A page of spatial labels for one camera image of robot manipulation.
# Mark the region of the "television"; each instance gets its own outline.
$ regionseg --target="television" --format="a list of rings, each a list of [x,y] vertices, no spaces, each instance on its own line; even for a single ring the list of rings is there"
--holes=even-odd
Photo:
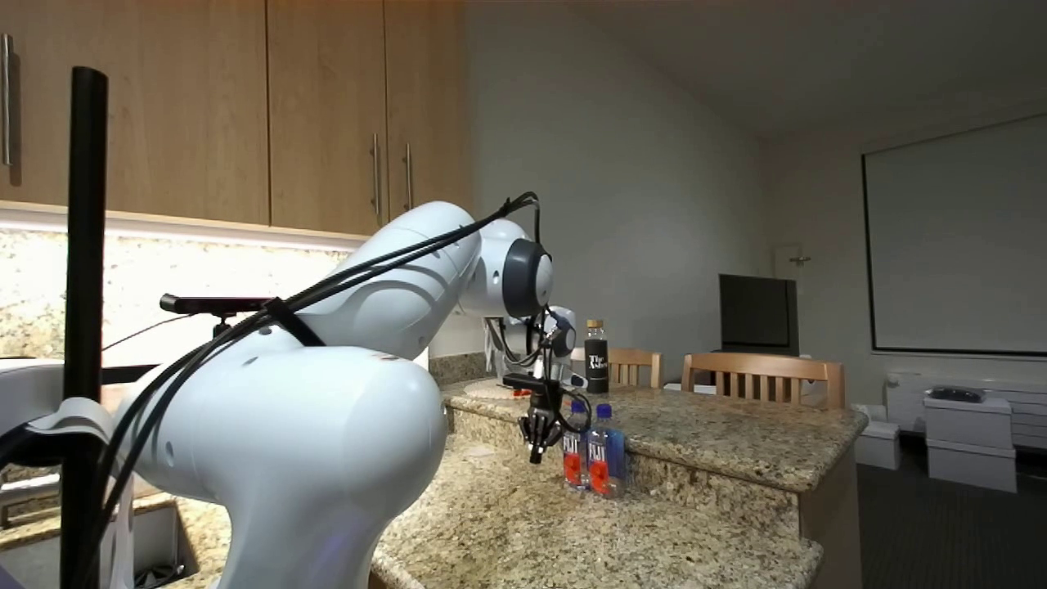
[[[794,355],[794,280],[720,273],[720,348]]]

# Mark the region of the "white wall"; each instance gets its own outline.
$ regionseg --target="white wall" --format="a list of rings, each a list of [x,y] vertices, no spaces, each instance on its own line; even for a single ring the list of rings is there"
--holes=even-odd
[[[861,155],[1029,111],[1047,111],[1042,84],[936,95],[770,146],[774,242],[812,255],[809,266],[781,266],[797,277],[800,348],[843,364],[854,401],[883,401],[888,368],[1047,388],[1042,355],[873,354],[868,314]]]
[[[676,377],[720,341],[715,271],[770,266],[757,143],[565,7],[469,28],[478,209],[536,190],[555,302]]]

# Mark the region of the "upper cabinet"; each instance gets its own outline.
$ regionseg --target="upper cabinet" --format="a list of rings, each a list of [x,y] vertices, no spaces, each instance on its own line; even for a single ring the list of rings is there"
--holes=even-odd
[[[95,64],[111,209],[372,232],[469,204],[458,0],[0,0],[0,31],[0,198],[64,204],[67,72]]]
[[[458,0],[269,0],[270,221],[469,206]]]

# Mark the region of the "projector screen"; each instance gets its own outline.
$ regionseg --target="projector screen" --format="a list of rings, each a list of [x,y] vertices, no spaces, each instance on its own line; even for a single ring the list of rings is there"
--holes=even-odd
[[[1047,114],[861,163],[873,349],[1047,354]]]

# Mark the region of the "bottle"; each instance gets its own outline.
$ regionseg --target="bottle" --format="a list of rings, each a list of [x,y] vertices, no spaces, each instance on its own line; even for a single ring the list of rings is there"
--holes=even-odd
[[[571,429],[583,429],[584,425],[584,401],[583,398],[571,398],[569,401],[569,415],[565,423]],[[584,433],[571,433],[565,429],[564,439],[560,439],[560,450],[564,450],[564,483],[565,487],[575,487],[575,492],[584,492]]]
[[[602,319],[584,319],[584,392],[607,392],[607,329]]]
[[[588,487],[592,495],[615,498],[625,477],[625,434],[615,425],[607,401],[595,404],[588,429]]]

